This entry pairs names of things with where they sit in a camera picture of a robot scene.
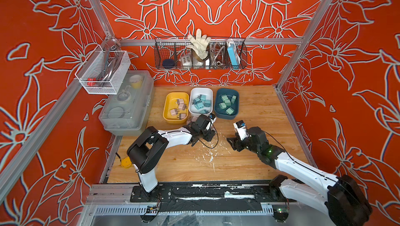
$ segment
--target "black wire basket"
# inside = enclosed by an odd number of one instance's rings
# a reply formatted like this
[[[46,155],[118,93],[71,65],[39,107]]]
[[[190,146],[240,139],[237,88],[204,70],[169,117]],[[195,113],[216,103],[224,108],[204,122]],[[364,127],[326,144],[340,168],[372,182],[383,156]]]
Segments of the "black wire basket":
[[[208,44],[208,56],[205,61],[197,58],[196,53],[187,48],[191,42],[184,37],[155,38],[154,60],[157,69],[244,69],[247,67],[247,48],[245,38],[211,37]],[[226,40],[232,39],[240,58],[238,65],[231,63]]]

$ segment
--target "red object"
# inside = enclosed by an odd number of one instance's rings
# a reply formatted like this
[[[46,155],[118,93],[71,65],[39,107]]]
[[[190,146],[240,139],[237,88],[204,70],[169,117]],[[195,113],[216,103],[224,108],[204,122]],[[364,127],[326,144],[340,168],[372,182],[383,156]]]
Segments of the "red object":
[[[96,81],[96,78],[88,78],[87,79],[88,81]],[[92,86],[94,86],[96,83],[94,83],[94,82],[89,82],[87,85],[88,86],[90,86],[90,87],[92,87]]]

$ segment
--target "plastic bin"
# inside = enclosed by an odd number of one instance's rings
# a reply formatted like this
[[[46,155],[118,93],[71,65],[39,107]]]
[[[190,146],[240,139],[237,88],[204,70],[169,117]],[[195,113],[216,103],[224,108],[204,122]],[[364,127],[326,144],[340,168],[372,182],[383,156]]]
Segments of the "plastic bin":
[[[121,57],[121,63],[118,68],[113,71],[109,81],[94,81],[104,69],[104,56],[105,53],[100,50],[97,57],[92,62],[85,62],[85,64],[79,66],[75,72],[75,76],[89,94],[118,94],[124,76],[129,69],[130,60],[127,51],[110,51],[108,54],[109,59],[118,59]]]
[[[206,96],[206,99],[211,100],[211,106],[207,108],[207,110],[210,110],[208,113],[200,113],[198,109],[196,109],[193,105],[193,100],[197,98],[200,94],[204,94]],[[204,114],[206,116],[210,115],[213,111],[213,91],[210,88],[205,88],[205,87],[195,87],[192,89],[190,92],[190,104],[189,104],[189,112],[192,115],[192,117],[199,117],[201,114]]]
[[[226,94],[229,99],[232,99],[232,96],[236,96],[235,103],[231,105],[232,109],[235,110],[235,112],[232,115],[228,115],[225,111],[226,109],[220,109],[218,106],[219,103],[222,103],[223,100],[221,99],[221,96]],[[215,105],[214,105],[214,110],[215,110],[215,116],[220,119],[234,119],[236,115],[239,113],[239,93],[234,90],[234,89],[228,89],[228,88],[220,88],[217,91],[217,95],[215,98]]]
[[[139,136],[146,129],[153,97],[150,73],[128,71],[118,93],[108,97],[99,115],[104,129],[117,136]]]
[[[172,116],[170,110],[177,108],[176,104],[177,99],[183,99],[186,105],[189,104],[189,94],[183,92],[173,92],[167,95],[165,99],[164,112],[162,114],[163,118],[170,124],[182,124],[186,122],[188,118],[188,108],[185,111],[179,111],[179,113],[185,113],[186,117],[184,119],[177,119],[177,117]]]

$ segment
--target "black mounting plate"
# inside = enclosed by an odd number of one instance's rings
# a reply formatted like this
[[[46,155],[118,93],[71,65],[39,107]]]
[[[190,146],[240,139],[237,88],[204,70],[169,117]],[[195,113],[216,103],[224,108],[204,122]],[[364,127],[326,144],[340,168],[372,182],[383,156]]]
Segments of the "black mounting plate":
[[[269,192],[270,189],[268,186],[255,185],[253,186],[253,190],[254,190],[254,199],[256,199],[257,202],[271,201]]]
[[[157,202],[157,194],[161,194],[161,202],[171,202],[172,186],[160,185],[153,192],[153,199],[149,200],[145,192],[142,191],[140,186],[134,186],[130,195],[131,202]]]

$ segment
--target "aluminum frame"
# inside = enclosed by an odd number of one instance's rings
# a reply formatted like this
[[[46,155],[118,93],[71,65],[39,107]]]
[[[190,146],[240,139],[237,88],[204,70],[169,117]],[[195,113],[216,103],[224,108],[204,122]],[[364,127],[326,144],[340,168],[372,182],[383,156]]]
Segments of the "aluminum frame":
[[[266,183],[247,184],[248,186],[254,185],[268,185]],[[78,226],[90,226],[94,216],[102,215],[141,215],[143,208],[148,205],[155,205],[155,202],[130,202],[131,192],[134,186],[138,184],[94,184],[90,189],[83,212],[80,215]],[[192,211],[200,215],[273,215],[273,205],[285,205],[285,202],[260,202],[262,210],[260,211]],[[178,215],[190,211],[172,211],[160,212],[160,215]]]
[[[115,159],[115,154],[117,153],[118,148],[120,147],[122,138],[123,138],[122,136],[115,136],[114,142],[112,144],[113,146],[111,147],[111,150],[110,150],[110,155],[108,156],[106,165],[100,176],[99,183],[101,183],[101,184],[107,183],[106,178],[108,178],[108,176],[110,175],[111,167],[113,166],[114,159]]]
[[[277,88],[275,88],[275,91],[276,91],[276,95],[277,95],[277,97],[278,97],[278,99],[280,101],[280,104],[282,105],[282,108],[286,113],[287,119],[289,120],[289,123],[292,126],[294,133],[296,134],[297,140],[299,141],[300,146],[303,149],[304,154],[306,155],[306,158],[307,158],[309,164],[311,166],[314,166],[315,168],[318,168],[317,164],[314,161],[313,156],[311,155],[310,150],[308,150],[307,144],[304,141],[304,138],[303,138],[303,136],[302,136],[302,134],[300,132],[300,129],[297,126],[297,122],[294,119],[294,116],[291,113],[291,111],[290,111],[290,109],[289,109],[289,107],[288,107],[288,105],[287,105],[287,103],[285,101],[285,98],[282,95],[282,92],[280,90],[278,90]]]
[[[100,47],[103,48],[106,44],[110,44],[109,39],[104,39]],[[88,63],[95,60],[98,54],[98,51],[94,51],[89,57]],[[0,173],[0,203],[3,203],[10,190],[21,177],[28,164],[46,141],[48,135],[52,132],[53,128],[63,116],[64,112],[67,110],[81,88],[82,85],[77,79],[74,79],[72,83],[68,85],[57,102],[18,150],[17,154]]]
[[[106,37],[110,39],[115,37],[113,28],[111,27],[111,24],[108,21],[108,18],[106,16],[106,13],[104,12],[102,4],[100,3],[100,0],[89,0],[89,2],[92,5],[93,11],[97,16],[97,19],[100,22],[100,25],[104,33],[106,34]]]
[[[184,39],[171,39],[171,42],[184,42]],[[154,39],[120,39],[121,47],[131,46],[154,46]],[[302,38],[281,38],[281,39],[254,39],[246,38],[246,45],[300,45],[303,43]]]
[[[310,42],[311,37],[313,36],[319,23],[321,22],[324,14],[328,10],[331,2],[332,2],[332,0],[321,0],[321,4],[319,4],[317,11],[315,12],[314,16],[312,17],[312,19],[306,29],[306,32],[304,33],[302,44],[300,44],[296,48],[292,57],[290,58],[289,62],[287,63],[284,72],[282,73],[279,80],[277,81],[278,83],[276,84],[276,86],[277,86],[278,90],[282,89],[282,87],[283,87],[284,83],[286,82],[287,78],[289,77],[289,74],[291,73],[294,65],[296,64],[298,58],[301,56],[303,51],[306,49],[308,43]]]

